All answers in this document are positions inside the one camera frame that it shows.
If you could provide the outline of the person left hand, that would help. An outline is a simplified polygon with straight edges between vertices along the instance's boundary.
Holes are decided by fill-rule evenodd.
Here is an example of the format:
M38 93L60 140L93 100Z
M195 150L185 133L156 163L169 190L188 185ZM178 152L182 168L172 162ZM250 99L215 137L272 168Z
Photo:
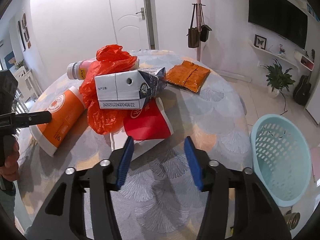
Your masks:
M4 166L1 166L0 169L1 176L10 182L16 181L19 177L19 165L17 162L20 157L19 149L19 144L17 141L15 141L11 153L6 157Z

